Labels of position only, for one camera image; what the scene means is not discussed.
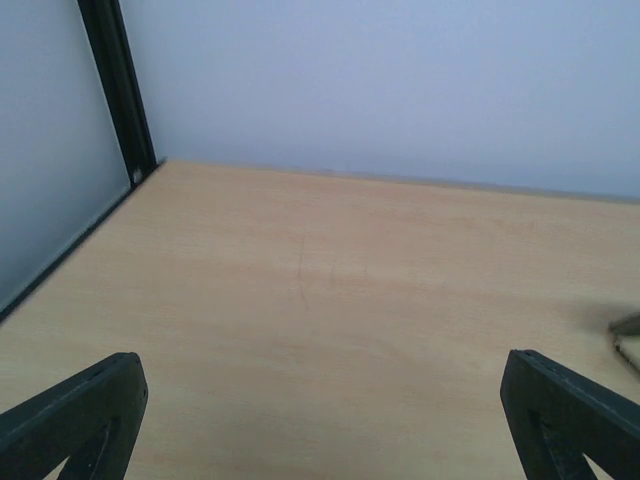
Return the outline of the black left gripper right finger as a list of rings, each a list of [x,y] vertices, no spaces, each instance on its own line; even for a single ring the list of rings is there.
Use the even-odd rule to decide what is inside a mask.
[[[509,352],[501,402],[528,479],[639,477],[639,405],[534,350]]]

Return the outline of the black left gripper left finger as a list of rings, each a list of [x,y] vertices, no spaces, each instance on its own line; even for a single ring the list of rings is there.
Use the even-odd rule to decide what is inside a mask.
[[[104,358],[1,414],[1,477],[122,479],[146,404],[140,357]]]

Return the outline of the grey sunglasses case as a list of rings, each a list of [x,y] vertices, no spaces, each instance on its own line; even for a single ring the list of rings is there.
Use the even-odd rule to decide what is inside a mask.
[[[632,313],[608,324],[607,331],[617,358],[636,376],[639,376],[639,360],[630,353],[625,344],[639,339],[639,313]]]

